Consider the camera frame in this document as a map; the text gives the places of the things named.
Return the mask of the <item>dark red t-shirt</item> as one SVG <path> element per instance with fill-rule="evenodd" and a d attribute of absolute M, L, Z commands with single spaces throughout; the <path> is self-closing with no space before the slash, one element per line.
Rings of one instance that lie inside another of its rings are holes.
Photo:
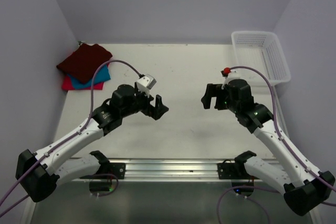
<path fill-rule="evenodd" d="M 56 67 L 65 74 L 87 83 L 92 79 L 97 68 L 112 58 L 112 53 L 99 44 L 82 44 Z"/>

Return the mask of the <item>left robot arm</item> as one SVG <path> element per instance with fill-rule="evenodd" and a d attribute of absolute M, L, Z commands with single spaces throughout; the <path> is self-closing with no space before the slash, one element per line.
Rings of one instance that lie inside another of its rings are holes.
<path fill-rule="evenodd" d="M 63 183 L 83 176 L 108 177 L 107 158 L 93 151 L 78 161 L 70 158 L 92 142 L 103 138 L 121 126 L 122 120 L 142 114 L 159 120 L 169 108 L 160 95 L 152 97 L 149 88 L 136 82 L 122 84 L 102 105 L 94 109 L 77 128 L 52 144 L 18 157 L 15 177 L 33 202 L 49 197 Z"/>

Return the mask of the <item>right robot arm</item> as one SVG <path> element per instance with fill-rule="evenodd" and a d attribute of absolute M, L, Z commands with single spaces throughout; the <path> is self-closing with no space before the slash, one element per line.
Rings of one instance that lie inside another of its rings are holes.
<path fill-rule="evenodd" d="M 278 160 L 282 169 L 262 161 L 251 151 L 235 158 L 234 172 L 240 178 L 257 177 L 283 195 L 288 207 L 297 215 L 304 216 L 326 201 L 334 186 L 335 177 L 330 171 L 321 171 L 312 164 L 283 134 L 274 115 L 263 104 L 256 103 L 250 85 L 243 79 L 226 84 L 206 86 L 201 99 L 203 107 L 230 110 L 240 125 L 258 138 Z"/>

